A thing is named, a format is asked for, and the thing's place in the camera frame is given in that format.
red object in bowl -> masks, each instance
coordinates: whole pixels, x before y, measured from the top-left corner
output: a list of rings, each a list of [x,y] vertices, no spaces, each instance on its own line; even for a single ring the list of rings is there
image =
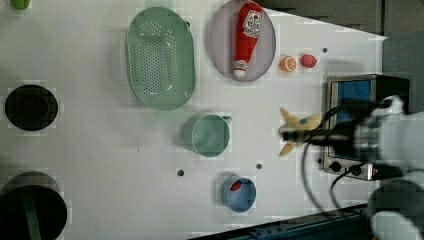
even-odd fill
[[[241,182],[239,180],[239,181],[236,181],[235,183],[233,183],[233,185],[231,185],[230,190],[235,192],[235,191],[239,190],[240,188],[241,188]]]
[[[317,59],[309,54],[305,54],[300,58],[300,64],[306,68],[313,68],[317,64]]]

gray wall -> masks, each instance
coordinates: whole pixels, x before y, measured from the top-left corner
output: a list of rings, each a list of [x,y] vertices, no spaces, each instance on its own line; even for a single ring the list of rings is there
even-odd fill
[[[424,31],[383,42],[383,73],[410,79],[410,110],[424,111]]]

oval colander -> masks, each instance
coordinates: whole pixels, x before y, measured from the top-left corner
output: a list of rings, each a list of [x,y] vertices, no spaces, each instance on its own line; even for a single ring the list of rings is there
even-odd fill
[[[166,8],[140,12],[127,33],[130,85],[137,97],[158,110],[184,105],[196,77],[194,44],[187,23]]]

red ketchup bottle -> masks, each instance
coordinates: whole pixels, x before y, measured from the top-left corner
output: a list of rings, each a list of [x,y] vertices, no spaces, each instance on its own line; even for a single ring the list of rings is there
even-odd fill
[[[236,56],[234,75],[246,75],[247,65],[258,42],[261,29],[262,8],[254,2],[244,4],[240,9],[236,32]]]

table surface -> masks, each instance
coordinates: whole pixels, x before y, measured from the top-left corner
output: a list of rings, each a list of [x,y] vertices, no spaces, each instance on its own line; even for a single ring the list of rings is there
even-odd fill
[[[47,87],[60,103],[54,124],[36,133],[15,128],[2,110],[0,183],[27,170],[53,176],[70,213],[59,239],[187,239],[317,212],[300,179],[303,149],[278,157],[279,108],[301,117],[320,112],[327,76],[380,73],[384,38],[266,10],[277,36],[274,63],[259,80],[237,82],[217,70],[209,52],[210,23],[225,2],[36,0],[24,14],[0,2],[1,106],[26,83]],[[195,44],[196,90],[171,112],[143,105],[126,76],[129,23],[157,5],[191,23]],[[279,69],[282,56],[303,53],[317,56],[313,70]],[[199,112],[233,118],[230,146],[217,158],[183,146],[181,128]],[[318,148],[308,155],[308,180],[331,210],[328,189],[336,176],[318,169],[318,155]],[[257,199],[246,213],[220,202],[220,184],[231,174],[256,183]],[[341,183],[343,206],[366,202],[378,184]]]

